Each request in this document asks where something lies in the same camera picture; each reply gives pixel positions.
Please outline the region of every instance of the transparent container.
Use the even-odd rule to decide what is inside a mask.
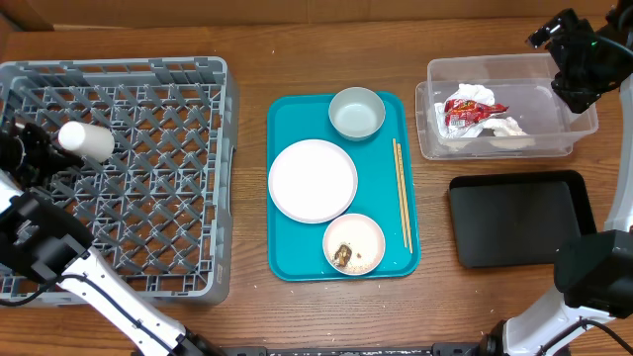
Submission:
[[[415,118],[422,155],[427,159],[556,157],[572,152],[574,142],[597,130],[592,105],[578,115],[552,90],[558,67],[549,53],[489,55],[434,59],[426,82],[415,88]],[[478,137],[441,135],[434,103],[444,103],[459,84],[482,84],[495,93],[496,103],[509,106],[527,135]]]

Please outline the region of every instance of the blue tray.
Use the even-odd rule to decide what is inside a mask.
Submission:
[[[352,158],[358,172],[358,190],[347,213],[364,214],[376,221],[387,240],[385,257],[373,272],[359,277],[343,275],[329,265],[323,254],[323,234],[329,222],[295,222],[275,207],[268,194],[268,263],[279,278],[302,282],[402,277],[417,267],[421,250],[405,108],[394,94],[379,92],[378,95],[387,109],[385,122],[377,134],[360,142],[341,137],[329,122],[327,108],[333,94],[283,97],[270,107],[267,171],[275,157],[297,141],[319,138],[339,145]],[[413,254],[403,242],[393,138],[403,147]]]

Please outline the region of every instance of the wooden table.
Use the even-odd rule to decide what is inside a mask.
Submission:
[[[500,319],[523,312],[553,283],[552,266],[466,270],[457,261],[448,182],[459,175],[575,169],[587,181],[595,220],[615,192],[622,139],[617,93],[598,103],[600,129],[565,158],[428,161],[414,116],[414,88],[433,58],[530,52],[526,36],[548,19],[447,20],[11,35],[4,60],[218,55],[241,89],[232,169],[234,231],[230,294],[217,307],[161,308],[221,346],[269,348],[416,346],[479,341]],[[597,28],[603,21],[591,19]],[[286,283],[266,244],[266,114],[285,95],[352,85],[398,95],[407,112],[422,260],[401,279]],[[129,355],[133,344],[89,307],[0,311],[3,355]],[[633,341],[633,325],[613,328]],[[623,351],[599,331],[573,349]]]

